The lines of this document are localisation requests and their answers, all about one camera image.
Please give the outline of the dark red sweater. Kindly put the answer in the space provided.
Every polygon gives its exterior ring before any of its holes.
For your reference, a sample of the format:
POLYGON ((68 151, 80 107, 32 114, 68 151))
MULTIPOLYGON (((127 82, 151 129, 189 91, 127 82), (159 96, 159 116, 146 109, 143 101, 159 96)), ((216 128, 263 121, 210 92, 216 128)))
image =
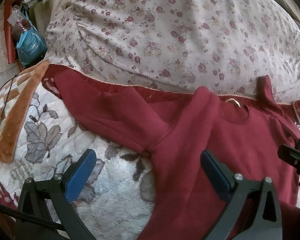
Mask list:
POLYGON ((139 239, 200 239, 223 208, 200 166, 210 150, 251 180, 270 177, 282 209, 283 238, 298 235, 299 176, 277 155, 300 131, 272 95, 270 78, 257 81, 257 107, 237 107, 205 87, 193 94, 115 86, 66 69, 56 87, 86 129, 151 159, 155 204, 139 239))

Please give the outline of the red white floral blanket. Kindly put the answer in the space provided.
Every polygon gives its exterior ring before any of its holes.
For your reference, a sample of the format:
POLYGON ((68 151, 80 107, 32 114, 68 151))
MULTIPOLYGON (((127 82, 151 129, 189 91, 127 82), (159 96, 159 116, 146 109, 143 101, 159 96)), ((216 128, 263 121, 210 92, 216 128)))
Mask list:
MULTIPOLYGON (((94 239, 139 239, 155 204, 151 159, 91 132, 71 115, 54 81, 55 75, 66 69, 70 68, 48 66, 34 92, 13 160, 9 164, 0 162, 0 213, 18 215, 20 219, 33 218, 18 211, 25 180, 50 180, 57 173, 64 174, 91 149, 96 153, 96 165, 71 206, 94 239)), ((217 96, 237 107, 258 106, 257 97, 217 96)), ((296 125, 295 106, 277 104, 296 125)), ((250 202, 246 200, 227 239, 233 239, 243 230, 250 202)), ((7 234, 15 238, 16 221, 1 217, 0 225, 7 226, 7 234)), ((296 229, 298 235, 293 239, 300 239, 300 224, 296 229)))

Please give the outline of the orange brown patterned blanket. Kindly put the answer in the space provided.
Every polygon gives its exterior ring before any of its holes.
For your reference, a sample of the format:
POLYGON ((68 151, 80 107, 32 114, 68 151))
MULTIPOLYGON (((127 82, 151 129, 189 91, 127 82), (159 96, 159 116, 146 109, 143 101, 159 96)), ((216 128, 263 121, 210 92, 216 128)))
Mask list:
POLYGON ((48 69, 43 60, 13 77, 0 91, 0 162, 11 163, 36 88, 48 69))

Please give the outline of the blue plastic bag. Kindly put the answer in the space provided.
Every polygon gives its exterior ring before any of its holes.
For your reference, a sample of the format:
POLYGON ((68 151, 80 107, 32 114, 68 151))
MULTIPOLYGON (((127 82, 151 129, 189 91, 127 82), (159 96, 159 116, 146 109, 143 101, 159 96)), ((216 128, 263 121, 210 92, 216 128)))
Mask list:
POLYGON ((24 13, 25 19, 30 23, 30 29, 21 34, 17 43, 17 53, 22 66, 29 68, 44 58, 47 46, 42 35, 32 24, 27 11, 24 13))

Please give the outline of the floral pink quilt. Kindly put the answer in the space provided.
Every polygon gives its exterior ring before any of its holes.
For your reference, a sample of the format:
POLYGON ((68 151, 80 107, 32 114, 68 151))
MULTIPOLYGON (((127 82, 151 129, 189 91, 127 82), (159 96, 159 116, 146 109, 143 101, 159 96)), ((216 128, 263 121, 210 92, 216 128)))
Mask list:
POLYGON ((51 63, 98 80, 300 99, 300 18, 275 0, 72 0, 46 30, 51 63))

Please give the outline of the clear plastic bottle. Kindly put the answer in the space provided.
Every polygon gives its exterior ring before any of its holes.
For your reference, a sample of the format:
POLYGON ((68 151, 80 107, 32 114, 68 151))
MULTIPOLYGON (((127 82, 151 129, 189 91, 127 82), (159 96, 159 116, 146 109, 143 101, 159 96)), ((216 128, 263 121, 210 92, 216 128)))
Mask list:
POLYGON ((31 29, 31 24, 26 16, 21 12, 19 6, 12 7, 10 16, 7 19, 8 23, 12 27, 12 37, 18 40, 21 34, 31 29))

